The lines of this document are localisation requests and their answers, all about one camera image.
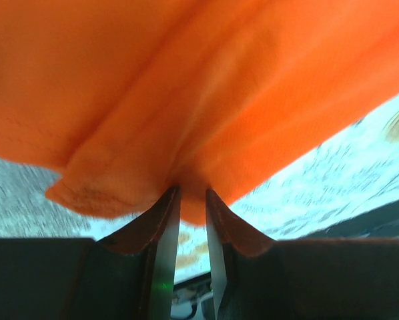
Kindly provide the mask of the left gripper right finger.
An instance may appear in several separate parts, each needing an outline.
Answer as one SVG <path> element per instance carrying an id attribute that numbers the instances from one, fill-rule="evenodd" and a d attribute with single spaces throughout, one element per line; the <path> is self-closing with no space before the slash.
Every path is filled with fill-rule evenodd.
<path id="1" fill-rule="evenodd" d="M 206 226 L 217 319 L 399 319 L 399 239 L 277 241 L 211 189 Z"/>

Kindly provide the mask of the orange t shirt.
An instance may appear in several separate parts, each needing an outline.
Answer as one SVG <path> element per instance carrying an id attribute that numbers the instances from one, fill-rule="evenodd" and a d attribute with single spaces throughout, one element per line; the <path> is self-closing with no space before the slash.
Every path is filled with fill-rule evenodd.
<path id="1" fill-rule="evenodd" d="M 0 158 L 92 217 L 184 221 L 399 93 L 399 1 L 0 1 Z"/>

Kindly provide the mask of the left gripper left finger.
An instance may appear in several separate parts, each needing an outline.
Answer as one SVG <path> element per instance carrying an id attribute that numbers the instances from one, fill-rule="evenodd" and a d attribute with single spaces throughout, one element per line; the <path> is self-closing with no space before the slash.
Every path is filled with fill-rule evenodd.
<path id="1" fill-rule="evenodd" d="M 0 238 L 0 319 L 169 319 L 181 192 L 101 240 Z"/>

